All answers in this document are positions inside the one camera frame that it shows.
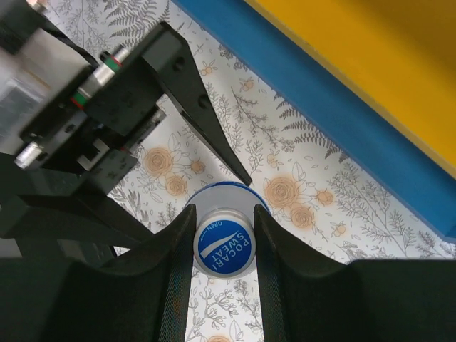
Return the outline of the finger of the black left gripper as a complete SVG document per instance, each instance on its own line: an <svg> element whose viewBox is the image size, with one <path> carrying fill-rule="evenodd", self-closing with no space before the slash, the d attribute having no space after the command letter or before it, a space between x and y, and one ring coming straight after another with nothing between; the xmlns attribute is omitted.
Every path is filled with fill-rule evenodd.
<svg viewBox="0 0 456 342"><path fill-rule="evenodd" d="M187 41L174 31L152 31L142 58L192 132L245 185L252 179L230 147Z"/></svg>

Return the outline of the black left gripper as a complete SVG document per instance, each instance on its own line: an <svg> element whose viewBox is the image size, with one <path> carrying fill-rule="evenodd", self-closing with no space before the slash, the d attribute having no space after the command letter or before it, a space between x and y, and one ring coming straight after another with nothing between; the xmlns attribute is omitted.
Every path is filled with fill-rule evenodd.
<svg viewBox="0 0 456 342"><path fill-rule="evenodd" d="M176 32L166 23L152 31ZM108 196L137 162L128 152L165 119L157 103L167 95L142 57L144 40L93 64L41 25L14 29L14 158L1 155L2 238L130 249L152 238Z"/></svg>

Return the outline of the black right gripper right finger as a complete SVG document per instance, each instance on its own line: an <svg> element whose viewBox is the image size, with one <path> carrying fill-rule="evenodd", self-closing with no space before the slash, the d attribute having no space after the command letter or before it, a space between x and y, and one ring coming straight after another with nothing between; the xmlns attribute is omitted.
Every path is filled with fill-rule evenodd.
<svg viewBox="0 0 456 342"><path fill-rule="evenodd" d="M360 259L343 264L254 209L266 341L453 341L455 263Z"/></svg>

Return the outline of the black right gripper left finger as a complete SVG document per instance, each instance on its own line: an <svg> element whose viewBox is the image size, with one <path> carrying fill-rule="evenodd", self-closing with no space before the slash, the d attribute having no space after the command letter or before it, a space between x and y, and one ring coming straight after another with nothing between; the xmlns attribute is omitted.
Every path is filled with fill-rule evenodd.
<svg viewBox="0 0 456 342"><path fill-rule="evenodd" d="M183 341L197 211L95 268L71 258L1 260L3 341Z"/></svg>

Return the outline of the water bottle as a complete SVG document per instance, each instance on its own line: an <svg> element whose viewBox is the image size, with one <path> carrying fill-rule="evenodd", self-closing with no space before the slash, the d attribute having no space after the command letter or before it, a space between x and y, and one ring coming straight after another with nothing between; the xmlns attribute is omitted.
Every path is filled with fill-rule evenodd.
<svg viewBox="0 0 456 342"><path fill-rule="evenodd" d="M250 187L238 182L216 182L188 200L196 208L193 240L195 266L218 279L242 278L256 269L254 208L268 206Z"/></svg>

